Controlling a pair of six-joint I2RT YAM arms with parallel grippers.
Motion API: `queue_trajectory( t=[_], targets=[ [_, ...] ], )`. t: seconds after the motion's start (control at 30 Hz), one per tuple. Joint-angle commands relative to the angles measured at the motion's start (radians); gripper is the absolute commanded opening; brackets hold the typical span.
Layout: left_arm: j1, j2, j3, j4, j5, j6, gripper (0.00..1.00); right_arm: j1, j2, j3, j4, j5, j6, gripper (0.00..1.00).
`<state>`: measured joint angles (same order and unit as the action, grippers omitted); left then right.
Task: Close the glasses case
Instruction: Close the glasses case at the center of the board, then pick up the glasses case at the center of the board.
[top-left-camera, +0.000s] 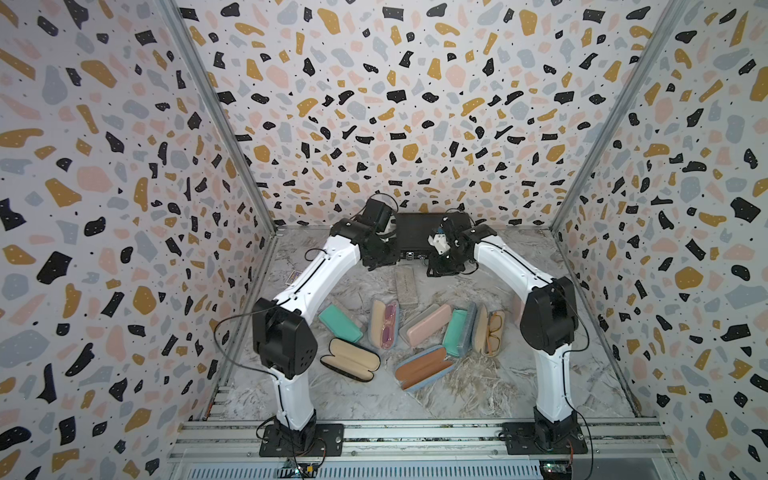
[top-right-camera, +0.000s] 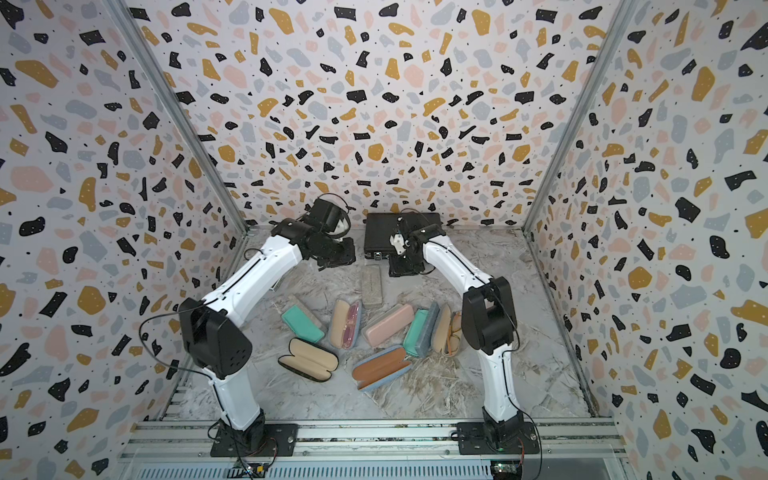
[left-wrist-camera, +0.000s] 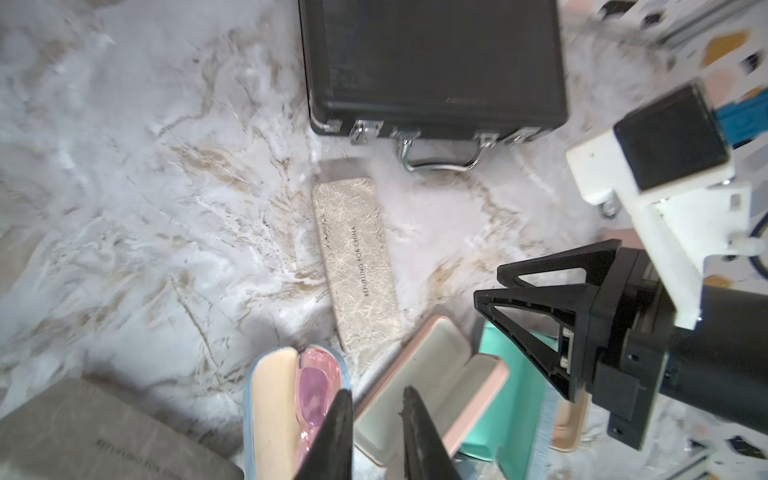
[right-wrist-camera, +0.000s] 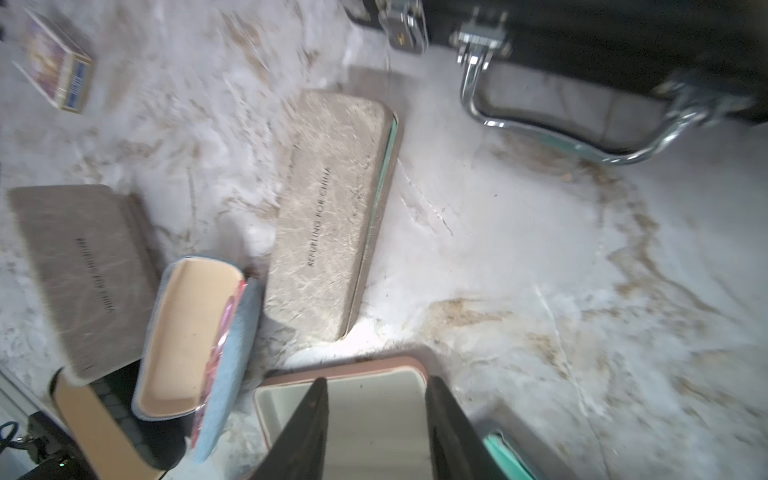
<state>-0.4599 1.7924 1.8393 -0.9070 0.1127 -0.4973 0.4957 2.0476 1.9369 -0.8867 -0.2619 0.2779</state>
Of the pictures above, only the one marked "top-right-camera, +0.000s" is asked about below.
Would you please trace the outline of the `pink glasses case grey lining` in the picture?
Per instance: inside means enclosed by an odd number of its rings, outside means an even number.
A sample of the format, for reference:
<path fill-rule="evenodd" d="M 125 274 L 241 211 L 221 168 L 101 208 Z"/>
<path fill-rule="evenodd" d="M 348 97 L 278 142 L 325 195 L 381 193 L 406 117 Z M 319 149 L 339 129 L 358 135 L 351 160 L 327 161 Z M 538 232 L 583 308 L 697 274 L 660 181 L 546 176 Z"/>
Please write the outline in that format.
<path fill-rule="evenodd" d="M 363 330 L 366 342 L 373 348 L 381 345 L 414 320 L 410 304 L 398 304 L 375 317 Z"/>

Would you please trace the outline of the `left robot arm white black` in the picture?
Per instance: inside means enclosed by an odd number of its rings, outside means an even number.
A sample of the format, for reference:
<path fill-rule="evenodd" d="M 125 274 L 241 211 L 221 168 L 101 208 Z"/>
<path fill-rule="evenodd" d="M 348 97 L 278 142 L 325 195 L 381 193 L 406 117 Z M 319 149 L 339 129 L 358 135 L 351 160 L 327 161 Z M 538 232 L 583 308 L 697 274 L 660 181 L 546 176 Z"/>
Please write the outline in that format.
<path fill-rule="evenodd" d="M 220 287 L 201 300 L 187 299 L 180 306 L 184 349 L 208 378 L 223 433 L 247 453 L 263 444 L 265 415 L 251 382 L 253 345 L 243 326 L 268 290 L 302 261 L 314 260 L 321 268 L 352 264 L 355 251 L 347 236 L 350 227 L 344 212 L 285 219 Z"/>

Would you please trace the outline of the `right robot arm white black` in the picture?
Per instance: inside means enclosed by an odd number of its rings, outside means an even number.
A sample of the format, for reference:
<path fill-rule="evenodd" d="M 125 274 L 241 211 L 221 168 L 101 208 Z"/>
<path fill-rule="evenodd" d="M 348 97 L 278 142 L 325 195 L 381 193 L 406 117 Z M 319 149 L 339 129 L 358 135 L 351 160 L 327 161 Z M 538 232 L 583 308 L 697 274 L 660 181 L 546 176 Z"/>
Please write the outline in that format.
<path fill-rule="evenodd" d="M 478 354 L 483 379 L 485 440 L 497 452 L 521 445 L 525 414 L 511 366 L 512 344 L 519 335 L 510 283 L 472 264 L 440 225 L 417 221 L 409 214 L 396 219 L 390 236 L 395 250 L 389 256 L 390 274 L 420 274 L 429 264 L 462 295 L 461 332 Z"/>

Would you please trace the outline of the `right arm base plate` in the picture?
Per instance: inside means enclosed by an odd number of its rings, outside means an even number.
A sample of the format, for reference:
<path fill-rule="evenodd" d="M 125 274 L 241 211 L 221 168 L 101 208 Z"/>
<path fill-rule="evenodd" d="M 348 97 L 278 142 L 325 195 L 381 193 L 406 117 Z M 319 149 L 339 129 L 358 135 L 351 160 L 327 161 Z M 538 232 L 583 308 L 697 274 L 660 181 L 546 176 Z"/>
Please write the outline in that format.
<path fill-rule="evenodd" d="M 531 422 L 500 427 L 487 422 L 460 422 L 451 433 L 461 455 L 539 454 L 539 436 Z"/>

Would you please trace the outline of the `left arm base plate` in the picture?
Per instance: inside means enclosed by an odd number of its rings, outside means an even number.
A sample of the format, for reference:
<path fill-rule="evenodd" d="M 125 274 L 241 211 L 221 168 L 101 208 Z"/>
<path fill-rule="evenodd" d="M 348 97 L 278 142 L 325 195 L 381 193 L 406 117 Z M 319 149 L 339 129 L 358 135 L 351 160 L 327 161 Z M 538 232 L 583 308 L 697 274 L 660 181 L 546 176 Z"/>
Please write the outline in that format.
<path fill-rule="evenodd" d="M 295 423 L 262 423 L 246 431 L 221 425 L 214 437 L 210 456 L 214 458 L 291 457 L 296 446 L 298 430 L 299 426 Z"/>

